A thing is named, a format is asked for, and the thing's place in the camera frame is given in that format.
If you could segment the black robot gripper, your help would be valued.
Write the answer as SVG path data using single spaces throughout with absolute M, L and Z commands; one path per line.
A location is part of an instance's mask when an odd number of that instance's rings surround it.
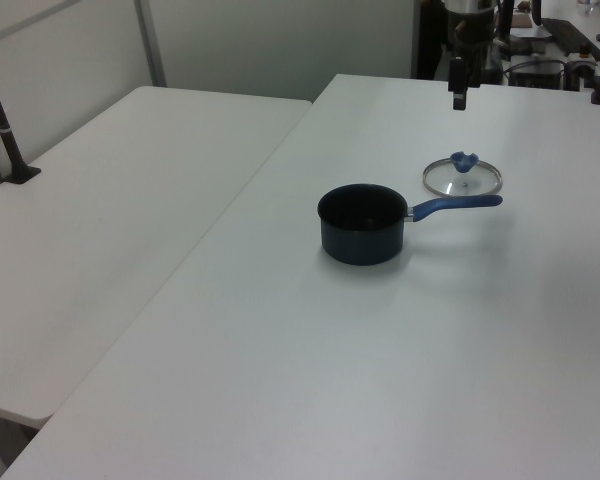
M 452 93 L 453 109 L 464 111 L 467 100 L 467 79 L 464 58 L 471 60 L 471 87 L 478 88 L 482 83 L 483 54 L 492 44 L 494 36 L 495 10 L 478 13 L 457 13 L 449 11 L 447 37 L 450 51 L 459 57 L 449 64 L 448 91 Z

